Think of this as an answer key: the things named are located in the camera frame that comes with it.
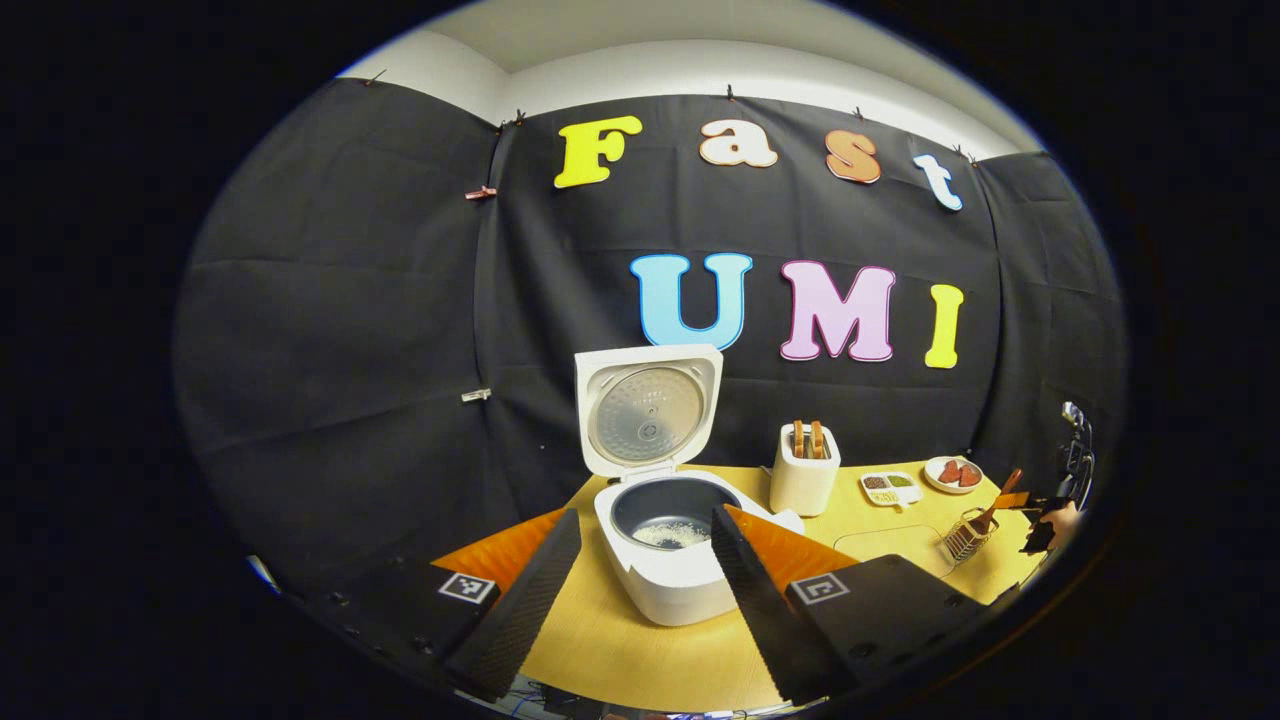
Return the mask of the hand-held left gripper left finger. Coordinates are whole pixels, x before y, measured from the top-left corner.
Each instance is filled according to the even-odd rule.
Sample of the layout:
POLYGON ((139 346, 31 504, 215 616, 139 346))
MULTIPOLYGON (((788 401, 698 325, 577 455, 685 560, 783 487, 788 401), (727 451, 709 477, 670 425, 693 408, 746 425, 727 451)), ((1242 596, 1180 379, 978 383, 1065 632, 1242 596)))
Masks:
POLYGON ((508 693, 581 547, 573 509, 484 537, 430 523, 326 569, 289 569, 285 597, 410 683, 492 702, 508 693))

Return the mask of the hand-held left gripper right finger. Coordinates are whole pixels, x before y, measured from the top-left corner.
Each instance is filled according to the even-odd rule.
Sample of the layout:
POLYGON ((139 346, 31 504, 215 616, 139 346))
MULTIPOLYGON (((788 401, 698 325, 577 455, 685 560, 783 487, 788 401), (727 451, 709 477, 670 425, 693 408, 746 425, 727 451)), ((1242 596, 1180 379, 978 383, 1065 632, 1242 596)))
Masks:
POLYGON ((945 682, 1020 592, 979 603, 902 556, 858 562, 731 505, 713 512, 710 541, 774 687, 796 706, 886 705, 945 682))

